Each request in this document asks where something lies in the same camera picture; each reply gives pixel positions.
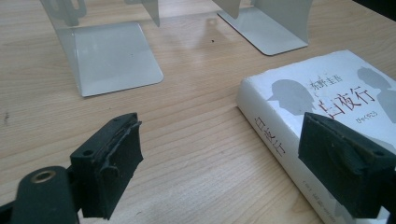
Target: white book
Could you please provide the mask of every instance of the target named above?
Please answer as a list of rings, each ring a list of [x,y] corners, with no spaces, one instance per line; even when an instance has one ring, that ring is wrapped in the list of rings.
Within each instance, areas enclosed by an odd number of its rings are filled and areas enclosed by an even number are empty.
[[[396,82],[349,50],[289,64],[241,82],[236,102],[325,223],[353,218],[298,158],[304,112],[336,119],[396,154]]]

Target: black clamp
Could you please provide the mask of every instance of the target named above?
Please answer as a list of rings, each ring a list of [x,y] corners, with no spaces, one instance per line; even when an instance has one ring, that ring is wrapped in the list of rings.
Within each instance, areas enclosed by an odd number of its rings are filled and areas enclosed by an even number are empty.
[[[0,207],[0,223],[79,223],[110,219],[143,160],[136,113],[109,121],[71,156],[67,169],[51,166],[22,179],[14,202]]]

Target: wood grain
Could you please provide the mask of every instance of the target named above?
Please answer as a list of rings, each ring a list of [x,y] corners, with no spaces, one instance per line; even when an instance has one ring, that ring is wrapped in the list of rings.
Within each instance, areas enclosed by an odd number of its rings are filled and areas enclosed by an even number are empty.
[[[394,21],[350,0],[314,0],[309,46],[268,57],[210,0],[161,0],[160,27],[139,6],[87,3],[81,25],[140,22],[164,81],[82,98],[39,1],[0,1],[0,204],[25,175],[67,167],[108,120],[137,112],[145,159],[110,221],[82,223],[321,223],[237,108],[239,82],[339,49],[396,78]]]

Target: silhouette illustration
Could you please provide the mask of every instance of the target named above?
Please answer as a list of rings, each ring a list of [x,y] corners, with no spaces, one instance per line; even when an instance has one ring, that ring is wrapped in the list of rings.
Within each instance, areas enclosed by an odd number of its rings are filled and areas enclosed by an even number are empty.
[[[309,91],[300,83],[281,79],[272,85],[273,96],[269,101],[279,101],[279,106],[288,110],[293,115],[303,115],[305,112],[313,112],[314,98]]]
[[[396,91],[390,90],[391,86],[387,80],[372,69],[365,67],[358,70],[358,77],[367,85],[381,90],[376,98],[392,123],[396,123]]]

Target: metal bookend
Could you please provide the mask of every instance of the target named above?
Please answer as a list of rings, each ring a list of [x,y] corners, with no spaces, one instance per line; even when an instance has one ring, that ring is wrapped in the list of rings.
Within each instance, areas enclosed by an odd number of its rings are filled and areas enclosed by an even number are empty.
[[[87,13],[84,0],[40,0],[58,36],[82,96],[159,83],[163,72],[140,25],[126,21],[75,27]],[[158,0],[142,0],[159,25]]]
[[[219,15],[266,55],[308,46],[307,22],[312,0],[252,0],[237,19]]]
[[[234,19],[238,18],[241,0],[213,0],[213,2]]]

